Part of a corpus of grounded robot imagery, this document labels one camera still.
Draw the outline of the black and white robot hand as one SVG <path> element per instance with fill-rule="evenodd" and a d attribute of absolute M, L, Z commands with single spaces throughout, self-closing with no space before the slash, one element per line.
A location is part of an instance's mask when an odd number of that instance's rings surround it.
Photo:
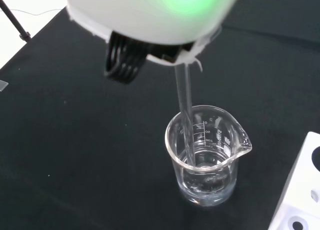
<path fill-rule="evenodd" d="M 104 75 L 129 84 L 147 61 L 192 64 L 237 0 L 66 0 L 74 22 L 106 42 Z"/>

